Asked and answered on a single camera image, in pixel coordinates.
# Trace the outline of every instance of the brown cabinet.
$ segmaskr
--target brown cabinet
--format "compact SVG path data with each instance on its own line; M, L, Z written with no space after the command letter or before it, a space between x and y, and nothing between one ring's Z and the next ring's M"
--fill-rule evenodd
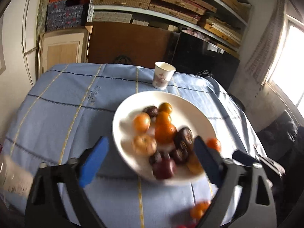
M119 22L89 22L93 25L88 53L89 63L126 63L154 68L168 61L173 33L160 28Z

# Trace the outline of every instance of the sunlight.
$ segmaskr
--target sunlight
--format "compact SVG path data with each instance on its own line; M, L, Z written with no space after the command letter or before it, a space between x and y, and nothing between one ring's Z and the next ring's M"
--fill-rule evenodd
M290 26L284 50L272 78L294 105L297 104L304 91L303 42L304 32ZM304 114L304 104L301 104L301 109Z

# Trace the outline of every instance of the wooden door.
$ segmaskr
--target wooden door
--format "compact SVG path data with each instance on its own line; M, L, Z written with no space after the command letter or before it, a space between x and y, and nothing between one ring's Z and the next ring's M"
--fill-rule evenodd
M89 44L86 28L63 29L44 33L39 44L39 73L56 64L85 63Z

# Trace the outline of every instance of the orange tomato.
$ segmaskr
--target orange tomato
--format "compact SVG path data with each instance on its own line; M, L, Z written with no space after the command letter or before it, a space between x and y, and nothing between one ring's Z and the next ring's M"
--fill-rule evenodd
M145 112L138 114L133 120L133 126L135 130L139 133L147 132L147 130L150 127L150 124L151 124L151 118Z
M172 112L172 106L169 103L162 103L159 108L158 108L159 112L166 112L168 114L171 114Z
M155 123L156 124L170 124L172 121L171 116L169 113L160 112L156 117Z
M157 124L155 127L155 139L160 144L171 143L177 133L176 127L169 124Z
M188 169L191 171L191 173L194 175L200 175L201 173L204 172L204 168L202 167L195 153L189 155L189 159L186 165Z
M217 150L219 153L222 150L221 143L219 142L219 140L217 138L208 139L206 145L210 148Z
M197 203L191 210L190 210L190 216L193 219L200 220L201 217L203 217L204 213L210 206L210 201L204 201Z

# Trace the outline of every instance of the white plate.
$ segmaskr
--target white plate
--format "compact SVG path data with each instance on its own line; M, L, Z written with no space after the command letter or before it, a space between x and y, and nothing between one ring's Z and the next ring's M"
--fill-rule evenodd
M132 121L145 107L159 105L168 102L172 105L172 124L177 130L182 127L189 127L196 137L200 135L203 140L216 137L215 131L206 116L189 101L171 93L161 91L147 91L136 93L125 99L118 107L113 118L112 132L114 142L123 160L138 175L152 182L159 182L165 185L182 185L197 181L201 175L193 175L187 166L178 166L174 177L163 181L156 180L152 173L152 167L148 162L148 157L136 155L131 146L131 141L136 135ZM153 133L154 127L151 125L149 133Z

